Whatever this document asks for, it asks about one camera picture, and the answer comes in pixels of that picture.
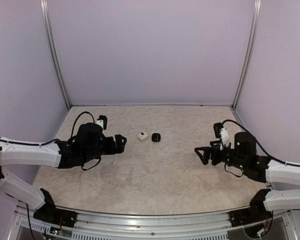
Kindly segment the white earbud charging case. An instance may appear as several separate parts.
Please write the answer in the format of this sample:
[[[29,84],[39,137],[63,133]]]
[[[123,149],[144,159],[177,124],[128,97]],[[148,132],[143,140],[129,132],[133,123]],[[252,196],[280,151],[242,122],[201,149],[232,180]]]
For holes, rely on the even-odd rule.
[[[140,132],[138,135],[137,135],[137,138],[140,140],[140,141],[145,141],[149,138],[149,134],[146,133],[146,132]]]

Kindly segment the black earbud charging case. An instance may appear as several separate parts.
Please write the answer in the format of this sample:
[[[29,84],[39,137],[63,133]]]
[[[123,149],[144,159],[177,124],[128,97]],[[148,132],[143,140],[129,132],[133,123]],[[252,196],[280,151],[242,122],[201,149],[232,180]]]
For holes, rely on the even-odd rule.
[[[160,142],[160,141],[161,141],[161,134],[160,134],[160,133],[157,133],[157,132],[153,133],[153,134],[151,135],[151,140],[152,140],[153,142],[155,142],[155,143]]]

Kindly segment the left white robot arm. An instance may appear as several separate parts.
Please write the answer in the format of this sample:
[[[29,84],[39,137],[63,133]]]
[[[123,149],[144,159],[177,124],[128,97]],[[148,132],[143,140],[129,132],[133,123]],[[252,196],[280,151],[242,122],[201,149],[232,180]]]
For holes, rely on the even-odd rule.
[[[7,167],[12,165],[45,166],[56,169],[81,167],[92,160],[101,162],[103,155],[121,154],[127,138],[116,134],[105,136],[100,123],[85,123],[77,134],[64,141],[53,139],[45,143],[17,142],[0,137],[0,191],[28,204],[33,217],[55,225],[73,227],[77,213],[57,208],[51,194],[43,188],[34,188],[17,177]]]

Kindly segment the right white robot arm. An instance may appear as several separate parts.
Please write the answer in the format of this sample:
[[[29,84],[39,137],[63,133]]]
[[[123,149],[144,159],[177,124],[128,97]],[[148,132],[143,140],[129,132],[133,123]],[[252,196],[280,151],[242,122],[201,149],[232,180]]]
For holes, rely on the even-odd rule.
[[[234,147],[226,134],[220,134],[220,140],[211,141],[209,146],[196,147],[195,153],[203,165],[216,166],[224,163],[234,167],[242,176],[259,183],[285,183],[299,186],[298,189],[259,190],[242,210],[229,213],[231,224],[240,226],[270,218],[276,210],[300,210],[300,166],[291,162],[277,162],[269,156],[257,154],[257,140],[247,132],[238,132],[234,136]]]

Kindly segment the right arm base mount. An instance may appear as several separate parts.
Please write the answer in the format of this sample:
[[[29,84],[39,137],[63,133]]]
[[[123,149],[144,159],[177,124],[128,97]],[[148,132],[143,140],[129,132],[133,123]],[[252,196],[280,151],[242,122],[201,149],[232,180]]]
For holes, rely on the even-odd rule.
[[[273,217],[271,211],[267,211],[264,207],[249,206],[246,208],[233,210],[228,213],[231,226],[239,227],[257,223]]]

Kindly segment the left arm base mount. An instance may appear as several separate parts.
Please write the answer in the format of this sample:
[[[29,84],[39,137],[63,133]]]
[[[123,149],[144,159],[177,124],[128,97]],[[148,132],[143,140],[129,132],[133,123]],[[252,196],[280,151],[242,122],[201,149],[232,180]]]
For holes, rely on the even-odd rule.
[[[77,216],[78,213],[75,211],[56,207],[41,207],[39,210],[35,210],[33,214],[34,219],[68,228],[75,226]]]

